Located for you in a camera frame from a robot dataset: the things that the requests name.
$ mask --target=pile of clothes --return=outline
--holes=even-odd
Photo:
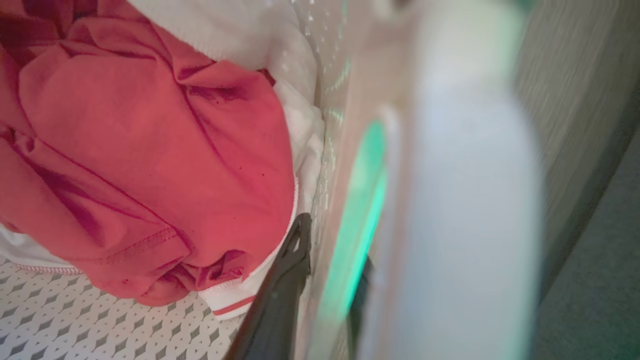
[[[320,171],[291,4],[5,0],[0,63],[0,254],[244,313]]]

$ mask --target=perforated basket bottom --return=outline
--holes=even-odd
[[[2,257],[0,264],[0,360],[215,360],[242,320],[217,321],[195,293],[149,307],[100,291],[84,275],[37,274]]]

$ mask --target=green translucent strip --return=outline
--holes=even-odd
[[[309,359],[328,359],[337,329],[347,316],[367,251],[373,241],[387,189],[385,132],[373,122],[362,138],[351,171],[342,222],[320,300]]]

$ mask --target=red garment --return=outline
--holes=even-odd
[[[0,4],[0,220],[97,287],[162,305],[251,272],[287,232],[267,78],[124,1]]]

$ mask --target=black plastic object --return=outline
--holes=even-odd
[[[298,300],[310,273],[311,216],[300,214],[284,240],[225,360],[293,358]]]

